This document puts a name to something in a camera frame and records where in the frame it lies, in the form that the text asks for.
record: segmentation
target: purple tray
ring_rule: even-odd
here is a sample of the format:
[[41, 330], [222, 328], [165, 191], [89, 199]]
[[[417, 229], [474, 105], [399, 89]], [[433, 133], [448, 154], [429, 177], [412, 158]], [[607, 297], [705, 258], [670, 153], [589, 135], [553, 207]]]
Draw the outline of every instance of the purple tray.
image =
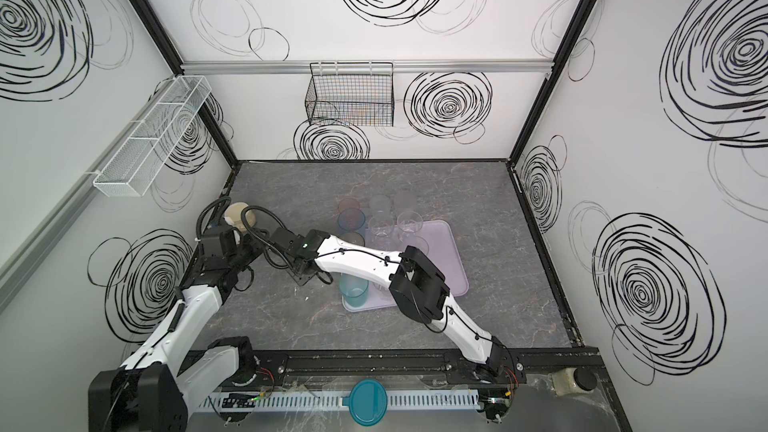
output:
[[[462, 259], [458, 256], [456, 241], [453, 239], [451, 226], [444, 220], [430, 220], [424, 222], [422, 229], [418, 231], [419, 237], [429, 244], [427, 257], [446, 276], [446, 284], [451, 288], [454, 297], [464, 295], [469, 291], [469, 282], [464, 272]], [[372, 240], [368, 230], [365, 233], [366, 246]], [[368, 287], [368, 298], [360, 307], [352, 307], [343, 298], [344, 308], [350, 312], [367, 311], [374, 308], [391, 307], [395, 299], [388, 289], [381, 290], [372, 282]]]

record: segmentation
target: white wire basket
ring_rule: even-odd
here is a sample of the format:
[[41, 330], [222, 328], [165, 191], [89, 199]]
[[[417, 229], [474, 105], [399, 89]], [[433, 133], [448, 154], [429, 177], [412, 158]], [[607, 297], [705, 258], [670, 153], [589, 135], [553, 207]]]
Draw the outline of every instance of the white wire basket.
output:
[[107, 197], [143, 196], [209, 94], [204, 76], [175, 77], [96, 176], [94, 187]]

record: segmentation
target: table surface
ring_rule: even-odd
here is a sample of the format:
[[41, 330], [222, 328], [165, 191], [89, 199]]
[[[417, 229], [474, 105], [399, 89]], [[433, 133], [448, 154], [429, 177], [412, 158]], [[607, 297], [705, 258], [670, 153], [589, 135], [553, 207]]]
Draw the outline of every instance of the table surface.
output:
[[[371, 196], [410, 190], [424, 220], [445, 220], [469, 280], [456, 301], [507, 347], [568, 347], [560, 312], [502, 162], [246, 163], [233, 202], [266, 207], [294, 233], [338, 234], [344, 197], [367, 207]], [[259, 214], [259, 227], [274, 230]], [[246, 335], [254, 349], [453, 348], [397, 307], [348, 312], [337, 283], [313, 278], [303, 287], [264, 258], [252, 264], [254, 284], [234, 292], [195, 341]], [[248, 273], [241, 274], [240, 287]]]

